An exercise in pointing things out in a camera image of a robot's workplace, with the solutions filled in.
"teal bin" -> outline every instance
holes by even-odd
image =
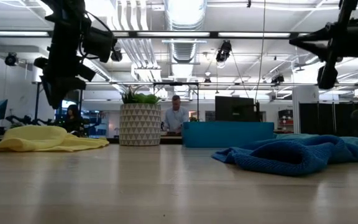
[[[241,147],[274,138],[271,122],[185,122],[182,137],[186,147]]]

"wooden table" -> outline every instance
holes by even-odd
[[[308,177],[182,146],[0,153],[0,223],[358,223],[358,164]]]

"white ceiling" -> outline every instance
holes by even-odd
[[[3,0],[9,4],[21,6],[20,0]],[[103,0],[92,0],[97,4]],[[28,6],[38,6],[35,1],[23,1]],[[317,6],[321,0],[269,0],[267,6],[281,8],[311,8]],[[321,7],[336,7],[339,1],[325,0]],[[266,31],[275,32],[313,32],[324,27],[327,22],[335,22],[338,10],[328,11],[279,11],[264,10],[259,7],[263,6],[264,1],[252,0],[251,8],[239,7],[235,1],[225,0],[208,0],[204,30],[210,31],[257,31],[262,32],[264,23]],[[152,30],[165,30],[165,15],[163,9],[163,0],[147,1],[150,5],[147,11],[147,20]],[[0,30],[51,30],[53,24],[43,20],[44,10],[41,8],[18,8],[11,7],[0,3]],[[162,39],[152,39],[152,46],[156,54],[158,65],[161,66],[162,77],[168,77],[170,73],[169,49],[166,44],[161,42]],[[307,54],[303,50],[298,50],[291,46],[287,40],[231,40],[234,57],[230,56],[224,68],[216,68],[215,62],[208,60],[203,56],[204,52],[209,53],[214,58],[215,51],[220,47],[223,40],[207,40],[206,44],[199,44],[197,63],[193,69],[193,77],[200,82],[204,79],[204,73],[211,72],[212,77],[218,76],[219,82],[234,82],[239,78],[234,58],[237,62],[238,70],[242,76],[250,76],[250,82],[257,82],[259,76],[268,74],[271,69],[282,63],[289,57]],[[0,49],[11,46],[36,46],[38,52],[18,52],[23,59],[31,62],[36,57],[42,55],[47,46],[50,44],[49,38],[29,39],[29,38],[0,38]],[[262,66],[260,66],[260,54],[267,56],[262,57]],[[122,62],[108,62],[103,67],[110,72],[110,75],[117,81],[128,81],[130,75],[131,61],[124,55]],[[285,63],[280,67],[287,81],[291,81],[292,72],[290,63]],[[345,74],[358,69],[358,61],[350,61],[341,66],[339,74]],[[308,75],[316,76],[316,73],[310,72]]]

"blue cloth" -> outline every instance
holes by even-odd
[[[183,122],[189,121],[189,111],[184,107],[179,107],[179,110],[174,111],[172,108],[168,109],[165,112],[164,126],[166,126],[169,131],[176,131]]]
[[[231,147],[212,155],[241,169],[278,175],[306,175],[325,169],[328,164],[358,162],[358,145],[336,136],[306,139],[271,139],[241,148]]]

